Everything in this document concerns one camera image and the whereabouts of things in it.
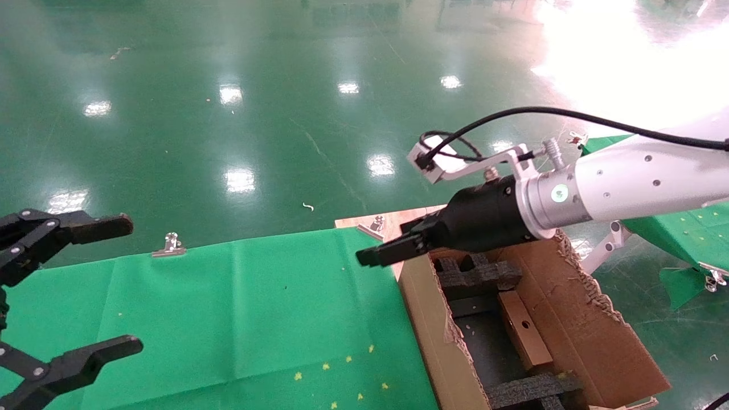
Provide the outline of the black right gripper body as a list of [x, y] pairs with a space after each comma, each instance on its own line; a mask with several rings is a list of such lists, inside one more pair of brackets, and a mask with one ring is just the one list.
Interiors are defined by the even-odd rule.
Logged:
[[456, 192], [427, 231], [430, 248], [481, 253], [526, 243], [513, 175]]

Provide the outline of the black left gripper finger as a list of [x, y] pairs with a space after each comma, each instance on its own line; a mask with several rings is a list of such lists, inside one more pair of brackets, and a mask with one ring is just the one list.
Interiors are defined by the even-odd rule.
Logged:
[[1, 343], [2, 368], [20, 376], [16, 389], [2, 396], [3, 409], [44, 409], [60, 395], [93, 384], [101, 370], [115, 360], [137, 355], [144, 348], [137, 337], [116, 337], [93, 343], [42, 362], [8, 343]]
[[84, 211], [50, 214], [34, 208], [1, 220], [1, 283], [17, 286], [68, 245], [128, 236], [134, 225], [126, 214], [91, 217]]

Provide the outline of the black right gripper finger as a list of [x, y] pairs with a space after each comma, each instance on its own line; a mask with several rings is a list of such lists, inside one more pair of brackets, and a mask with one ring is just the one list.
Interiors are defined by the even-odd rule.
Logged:
[[442, 231], [440, 211], [430, 212], [422, 217], [404, 222], [400, 225], [403, 235], [435, 235]]
[[362, 267], [390, 267], [427, 254], [433, 249], [422, 232], [409, 232], [381, 245], [359, 250], [356, 258]]

